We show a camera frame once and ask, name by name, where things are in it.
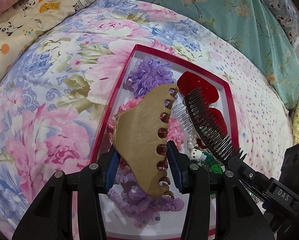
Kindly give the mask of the black hair comb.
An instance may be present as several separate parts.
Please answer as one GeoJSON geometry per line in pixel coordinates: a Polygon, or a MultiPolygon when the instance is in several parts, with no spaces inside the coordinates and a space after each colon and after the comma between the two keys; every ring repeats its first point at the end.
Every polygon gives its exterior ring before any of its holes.
{"type": "Polygon", "coordinates": [[[243,161],[243,151],[233,143],[230,134],[224,135],[214,122],[210,109],[203,96],[197,90],[192,95],[185,96],[184,101],[190,120],[211,153],[225,166],[231,157],[239,157],[243,161]]]}

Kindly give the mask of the tan hair claw clip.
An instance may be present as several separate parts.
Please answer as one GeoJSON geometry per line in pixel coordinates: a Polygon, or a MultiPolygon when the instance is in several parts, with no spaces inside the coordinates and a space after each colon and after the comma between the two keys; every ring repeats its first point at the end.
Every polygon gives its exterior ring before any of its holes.
{"type": "Polygon", "coordinates": [[[154,198],[174,198],[167,177],[166,136],[177,85],[154,87],[135,107],[116,117],[113,146],[130,167],[141,189],[154,198]]]}

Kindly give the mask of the red jewelry tray box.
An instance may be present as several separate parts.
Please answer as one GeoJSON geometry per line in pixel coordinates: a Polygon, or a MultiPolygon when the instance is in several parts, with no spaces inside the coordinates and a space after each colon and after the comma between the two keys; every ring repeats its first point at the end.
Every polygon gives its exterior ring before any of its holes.
{"type": "MultiPolygon", "coordinates": [[[[238,146],[238,126],[235,105],[229,84],[208,70],[167,52],[136,44],[128,56],[114,85],[107,108],[102,117],[91,153],[91,162],[106,153],[111,146],[123,143],[124,148],[136,157],[140,166],[153,161],[162,153],[163,147],[171,139],[171,125],[163,126],[163,116],[155,116],[157,107],[167,106],[170,101],[165,94],[172,93],[174,87],[180,91],[171,102],[171,121],[178,121],[181,135],[188,139],[193,133],[184,96],[195,88],[202,88],[209,103],[208,109],[217,113],[217,127],[229,136],[234,146],[238,146]],[[172,81],[158,86],[148,85],[145,95],[145,114],[134,111],[122,121],[117,121],[120,107],[134,99],[131,88],[132,72],[143,61],[152,66],[166,66],[172,81]]],[[[117,201],[100,195],[100,205],[108,239],[178,239],[184,224],[188,196],[170,187],[173,200],[181,205],[180,211],[160,211],[148,207],[135,214],[125,211],[117,201]]]]}

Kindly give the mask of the white skull charm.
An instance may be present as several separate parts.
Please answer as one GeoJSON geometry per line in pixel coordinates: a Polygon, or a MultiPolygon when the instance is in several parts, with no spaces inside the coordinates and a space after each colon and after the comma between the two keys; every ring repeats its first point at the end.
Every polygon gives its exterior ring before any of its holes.
{"type": "Polygon", "coordinates": [[[203,153],[200,148],[194,147],[190,150],[189,159],[192,163],[196,163],[199,161],[205,161],[207,156],[203,153]]]}

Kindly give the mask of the pink frilly scrunchie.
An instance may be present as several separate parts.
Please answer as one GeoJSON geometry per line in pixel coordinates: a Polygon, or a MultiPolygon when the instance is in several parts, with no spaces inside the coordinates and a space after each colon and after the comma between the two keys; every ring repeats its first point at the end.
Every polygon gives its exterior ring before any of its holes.
{"type": "Polygon", "coordinates": [[[107,133],[109,142],[119,149],[128,144],[139,146],[142,142],[150,147],[165,146],[173,140],[178,150],[182,149],[185,135],[180,122],[171,116],[164,106],[164,100],[154,95],[131,98],[121,105],[115,119],[109,121],[107,133]]]}

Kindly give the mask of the green hair accessory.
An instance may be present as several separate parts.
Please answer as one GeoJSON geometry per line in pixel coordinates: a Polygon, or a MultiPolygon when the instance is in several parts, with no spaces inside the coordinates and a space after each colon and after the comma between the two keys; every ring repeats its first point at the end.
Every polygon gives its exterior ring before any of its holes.
{"type": "Polygon", "coordinates": [[[216,174],[223,174],[224,169],[223,166],[214,159],[213,155],[209,154],[209,152],[203,152],[202,163],[207,168],[208,171],[211,171],[216,174]]]}

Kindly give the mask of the lilac fabric scrunchie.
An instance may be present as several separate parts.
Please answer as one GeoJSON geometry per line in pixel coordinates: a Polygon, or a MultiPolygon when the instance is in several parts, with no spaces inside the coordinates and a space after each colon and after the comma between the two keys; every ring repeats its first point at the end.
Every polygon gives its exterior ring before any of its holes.
{"type": "Polygon", "coordinates": [[[115,184],[122,186],[121,193],[110,189],[108,198],[128,217],[134,219],[134,226],[144,228],[161,221],[161,212],[177,212],[184,208],[184,201],[163,195],[154,198],[143,191],[136,182],[132,173],[118,173],[115,184]]]}

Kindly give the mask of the red velvet bow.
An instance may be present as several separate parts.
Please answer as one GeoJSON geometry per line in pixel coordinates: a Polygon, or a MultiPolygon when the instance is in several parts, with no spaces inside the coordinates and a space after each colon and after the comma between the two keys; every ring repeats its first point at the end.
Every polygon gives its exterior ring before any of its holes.
{"type": "Polygon", "coordinates": [[[202,77],[194,74],[192,72],[186,71],[184,72],[177,81],[177,86],[179,88],[180,93],[183,96],[192,95],[194,90],[201,92],[203,99],[201,102],[207,103],[210,113],[213,116],[214,122],[220,128],[220,131],[224,134],[228,134],[227,126],[224,121],[223,115],[220,110],[212,107],[211,105],[218,101],[219,93],[216,87],[206,81],[202,77]]]}

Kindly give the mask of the floral bed sheet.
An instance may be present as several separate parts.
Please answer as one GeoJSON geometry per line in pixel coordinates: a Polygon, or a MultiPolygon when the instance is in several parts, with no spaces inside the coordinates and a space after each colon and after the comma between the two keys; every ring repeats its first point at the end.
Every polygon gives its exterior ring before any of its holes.
{"type": "Polygon", "coordinates": [[[12,234],[57,170],[85,167],[115,82],[136,44],[228,82],[246,162],[278,178],[292,146],[288,112],[243,54],[158,5],[97,0],[41,36],[0,83],[0,231],[12,234]]]}

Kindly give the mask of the purple frilly scrunchie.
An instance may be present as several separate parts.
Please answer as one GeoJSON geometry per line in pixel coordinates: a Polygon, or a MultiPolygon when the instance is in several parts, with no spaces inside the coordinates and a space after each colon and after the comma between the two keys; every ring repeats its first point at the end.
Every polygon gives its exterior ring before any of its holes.
{"type": "Polygon", "coordinates": [[[125,88],[137,99],[145,96],[156,86],[176,83],[171,66],[171,63],[152,56],[139,59],[128,73],[125,88]]]}

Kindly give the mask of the teal floral duvet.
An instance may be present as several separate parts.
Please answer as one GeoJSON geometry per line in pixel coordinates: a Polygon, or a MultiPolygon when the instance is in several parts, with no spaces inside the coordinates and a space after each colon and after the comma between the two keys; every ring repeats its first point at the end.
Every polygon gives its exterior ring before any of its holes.
{"type": "Polygon", "coordinates": [[[242,53],[276,90],[287,109],[299,95],[299,63],[286,33],[262,0],[99,0],[112,18],[103,37],[153,45],[188,61],[242,53]]]}

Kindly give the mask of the cream panda print pillow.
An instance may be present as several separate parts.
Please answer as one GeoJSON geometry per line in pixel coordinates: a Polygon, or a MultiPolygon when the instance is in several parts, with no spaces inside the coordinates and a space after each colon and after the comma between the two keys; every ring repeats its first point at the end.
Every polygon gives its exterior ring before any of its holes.
{"type": "Polygon", "coordinates": [[[96,0],[25,0],[0,15],[0,81],[43,33],[96,0]]]}

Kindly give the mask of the white patterned pillow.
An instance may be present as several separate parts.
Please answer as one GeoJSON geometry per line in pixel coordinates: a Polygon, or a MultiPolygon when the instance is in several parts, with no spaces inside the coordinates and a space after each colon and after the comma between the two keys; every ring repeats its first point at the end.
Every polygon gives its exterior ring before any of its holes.
{"type": "Polygon", "coordinates": [[[295,47],[298,15],[292,0],[262,0],[286,33],[290,44],[295,47]]]}

